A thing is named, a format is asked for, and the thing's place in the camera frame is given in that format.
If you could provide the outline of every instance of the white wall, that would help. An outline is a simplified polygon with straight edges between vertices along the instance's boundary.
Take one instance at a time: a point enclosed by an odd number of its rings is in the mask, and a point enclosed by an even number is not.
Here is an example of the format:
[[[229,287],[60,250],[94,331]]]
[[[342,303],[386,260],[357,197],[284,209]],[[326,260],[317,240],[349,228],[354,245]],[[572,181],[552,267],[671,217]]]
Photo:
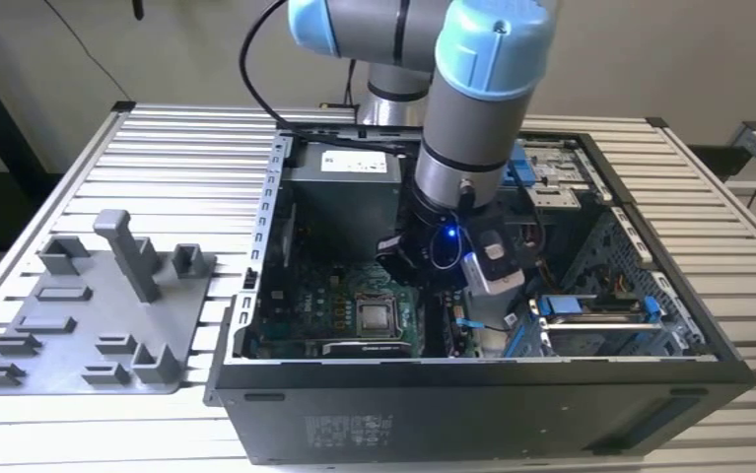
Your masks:
[[[53,0],[136,101],[242,105],[236,52],[265,3],[145,0],[137,22],[129,0]],[[344,61],[300,50],[281,14],[253,52],[273,104],[338,100]],[[0,96],[64,169],[121,96],[41,0],[0,0]],[[724,143],[756,119],[756,1],[564,0],[530,112],[660,115],[688,142]]]

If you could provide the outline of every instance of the aluminum extrusion table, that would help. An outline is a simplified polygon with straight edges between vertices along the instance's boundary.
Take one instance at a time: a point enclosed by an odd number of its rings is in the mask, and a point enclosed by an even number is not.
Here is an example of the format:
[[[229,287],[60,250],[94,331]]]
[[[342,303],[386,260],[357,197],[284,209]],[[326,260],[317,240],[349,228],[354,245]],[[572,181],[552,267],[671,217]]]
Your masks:
[[[286,109],[290,120],[349,122],[349,112]],[[50,235],[90,233],[104,208],[133,214],[158,251],[193,241],[216,277],[172,395],[0,397],[0,467],[13,472],[260,470],[220,408],[202,405],[218,324],[240,286],[273,122],[250,108],[138,104],[102,123],[0,263],[0,332],[44,271]],[[721,329],[756,372],[756,219],[668,128],[644,119],[530,116],[526,130],[591,133]],[[325,466],[274,467],[314,471]],[[344,471],[655,471],[756,473],[756,388],[641,461],[345,465]]]

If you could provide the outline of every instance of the blue plastic clip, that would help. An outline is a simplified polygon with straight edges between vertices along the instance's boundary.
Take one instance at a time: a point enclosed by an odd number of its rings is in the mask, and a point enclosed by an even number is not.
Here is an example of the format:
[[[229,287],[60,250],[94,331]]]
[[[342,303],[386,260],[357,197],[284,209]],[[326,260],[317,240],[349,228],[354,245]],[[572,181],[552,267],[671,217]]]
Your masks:
[[[456,325],[468,328],[485,328],[485,324],[482,322],[474,322],[473,320],[468,320],[466,318],[457,318]]]
[[[643,308],[645,309],[648,323],[655,323],[661,318],[661,305],[657,303],[652,296],[643,298]]]

